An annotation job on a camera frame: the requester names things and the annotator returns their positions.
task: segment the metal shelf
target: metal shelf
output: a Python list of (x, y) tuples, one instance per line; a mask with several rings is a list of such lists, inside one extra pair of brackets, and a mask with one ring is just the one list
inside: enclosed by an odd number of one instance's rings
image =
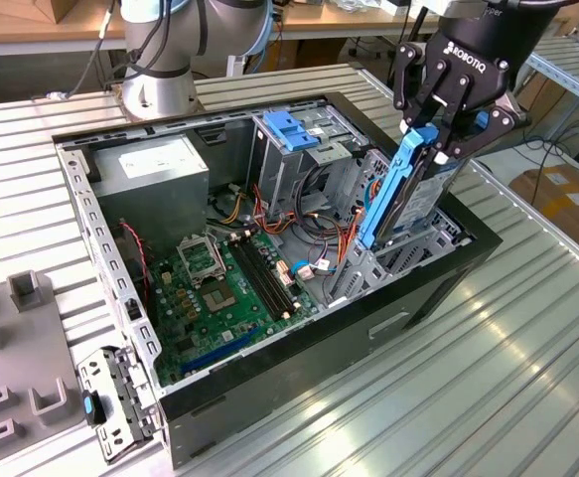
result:
[(542, 40), (526, 62), (579, 97), (579, 42), (568, 37)]

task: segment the pci slot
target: pci slot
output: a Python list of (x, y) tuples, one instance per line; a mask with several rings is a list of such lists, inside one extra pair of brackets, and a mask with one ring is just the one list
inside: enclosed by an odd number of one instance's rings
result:
[(221, 346), (220, 348), (216, 348), (215, 350), (210, 351), (209, 353), (205, 353), (204, 355), (199, 356), (198, 358), (181, 365), (180, 370), (181, 374), (185, 375), (185, 373), (209, 365), (215, 361), (218, 361), (230, 355), (231, 353), (238, 351), (240, 348), (244, 348), (247, 344), (249, 344), (249, 342), (259, 331), (260, 328), (254, 328), (246, 335), (243, 335), (240, 338), (233, 340), (227, 343), (226, 345)]
[(273, 320), (289, 318), (294, 312), (291, 300), (256, 247), (245, 238), (233, 241), (228, 248)]

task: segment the aluminum table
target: aluminum table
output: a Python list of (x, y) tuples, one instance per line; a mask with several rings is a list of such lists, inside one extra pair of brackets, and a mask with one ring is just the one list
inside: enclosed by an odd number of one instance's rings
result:
[(541, 40), (527, 64), (579, 97), (579, 42), (573, 38)]
[[(398, 135), (387, 89), (349, 66), (197, 88), (207, 109), (339, 90)], [(50, 136), (124, 121), (102, 93), (0, 104), (0, 280), (52, 279), (75, 361), (120, 337)], [(453, 192), (503, 238), (494, 255), (428, 320), (179, 475), (579, 475), (579, 247), (476, 164)], [(106, 467), (85, 423), (0, 462), (0, 477), (77, 473), (172, 471), (158, 442)]]

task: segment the blue tab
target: blue tab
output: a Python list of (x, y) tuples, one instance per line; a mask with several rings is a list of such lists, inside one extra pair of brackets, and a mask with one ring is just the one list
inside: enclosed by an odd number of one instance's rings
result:
[(388, 174), (377, 193), (377, 197), (373, 199), (366, 212), (366, 217), (360, 225), (358, 238), (366, 248), (371, 248), (375, 243), (381, 218), (388, 212), (399, 184), (404, 182), (412, 172), (415, 150), (420, 146), (431, 144), (437, 138), (438, 133), (439, 130), (435, 126), (428, 125), (409, 129), (402, 139), (395, 157), (390, 161)]
[(488, 120), (490, 116), (485, 111), (479, 111), (477, 117), (475, 118), (475, 124), (477, 124), (482, 129), (486, 129), (488, 127)]
[(90, 414), (92, 412), (92, 399), (90, 396), (87, 396), (83, 399), (83, 410), (86, 411), (86, 414)]
[(292, 152), (320, 144), (318, 138), (305, 131), (300, 121), (287, 111), (265, 112), (262, 117), (276, 137)]

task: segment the motherboard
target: motherboard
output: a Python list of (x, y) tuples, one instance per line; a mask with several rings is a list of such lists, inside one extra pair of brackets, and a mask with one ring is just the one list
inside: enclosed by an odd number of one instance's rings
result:
[(283, 263), (266, 233), (258, 232), (184, 240), (178, 253), (150, 266), (161, 386), (318, 312), (305, 288), (283, 273)]

